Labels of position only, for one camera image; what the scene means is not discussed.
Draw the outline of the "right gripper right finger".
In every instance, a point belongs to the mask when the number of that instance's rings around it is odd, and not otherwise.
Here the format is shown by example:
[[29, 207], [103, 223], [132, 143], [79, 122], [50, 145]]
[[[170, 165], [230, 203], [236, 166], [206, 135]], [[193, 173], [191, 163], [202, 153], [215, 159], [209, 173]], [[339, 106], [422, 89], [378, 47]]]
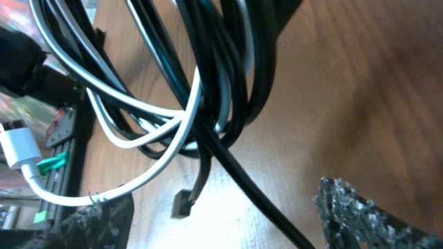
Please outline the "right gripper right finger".
[[339, 178], [322, 178], [315, 202], [327, 248], [442, 248], [440, 238], [381, 209]]

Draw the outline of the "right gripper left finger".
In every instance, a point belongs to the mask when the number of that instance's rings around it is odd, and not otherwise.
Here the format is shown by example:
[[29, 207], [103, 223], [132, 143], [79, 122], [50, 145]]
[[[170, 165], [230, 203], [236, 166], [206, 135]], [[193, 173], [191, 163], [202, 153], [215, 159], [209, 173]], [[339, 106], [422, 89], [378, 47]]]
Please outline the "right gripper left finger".
[[131, 194], [88, 205], [40, 232], [15, 230], [14, 248], [126, 248], [134, 217]]

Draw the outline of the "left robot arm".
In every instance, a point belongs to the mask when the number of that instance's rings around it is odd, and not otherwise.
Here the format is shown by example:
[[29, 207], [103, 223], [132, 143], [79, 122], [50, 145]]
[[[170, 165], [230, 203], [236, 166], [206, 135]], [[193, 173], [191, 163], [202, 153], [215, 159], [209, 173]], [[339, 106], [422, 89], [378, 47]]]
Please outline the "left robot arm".
[[46, 53], [27, 35], [1, 28], [1, 92], [60, 108], [80, 100], [75, 82], [44, 65]]

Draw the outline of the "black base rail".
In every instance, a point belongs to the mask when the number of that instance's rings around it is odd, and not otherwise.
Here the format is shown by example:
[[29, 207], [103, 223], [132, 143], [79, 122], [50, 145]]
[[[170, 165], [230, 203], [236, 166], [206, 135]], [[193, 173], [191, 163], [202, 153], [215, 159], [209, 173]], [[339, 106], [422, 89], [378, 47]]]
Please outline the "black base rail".
[[[39, 162], [44, 189], [60, 196], [79, 194], [84, 157], [93, 132], [95, 115], [88, 102], [64, 107], [64, 113], [48, 132], [45, 150], [51, 155]], [[35, 230], [61, 222], [76, 211], [75, 207], [56, 205], [26, 193], [24, 188], [6, 190], [1, 188], [1, 211], [26, 207], [35, 210]]]

